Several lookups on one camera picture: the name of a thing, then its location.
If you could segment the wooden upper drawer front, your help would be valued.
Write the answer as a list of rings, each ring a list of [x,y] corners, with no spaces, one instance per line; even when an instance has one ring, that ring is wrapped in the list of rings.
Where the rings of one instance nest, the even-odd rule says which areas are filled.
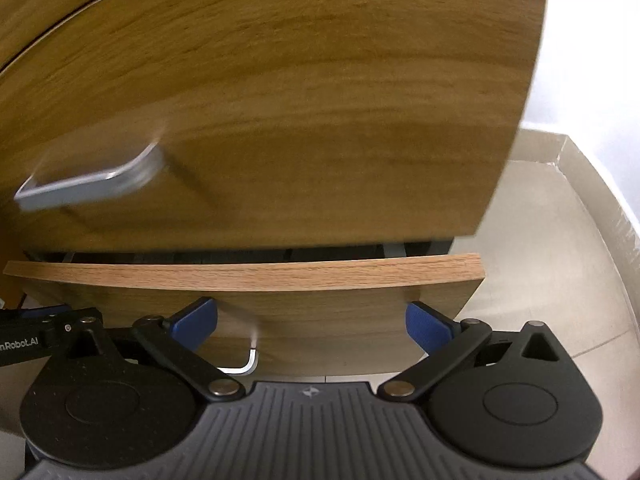
[[[480,226],[546,0],[1,0],[1,218],[26,252],[450,240]],[[165,167],[102,202],[18,188]]]

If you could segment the wooden drawer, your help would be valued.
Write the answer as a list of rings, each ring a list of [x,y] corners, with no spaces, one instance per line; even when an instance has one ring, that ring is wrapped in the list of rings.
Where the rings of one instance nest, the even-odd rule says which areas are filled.
[[[258,333],[259,375],[397,372],[422,351],[406,307],[422,301],[454,318],[484,281],[477,254],[235,264],[90,264],[12,260],[4,274],[40,304],[98,308],[108,327],[169,316],[212,297],[218,325],[198,353],[214,365],[220,337]]]
[[[1,0],[1,218],[26,252],[450,240],[480,226],[546,0]],[[102,202],[18,188],[165,167]]]

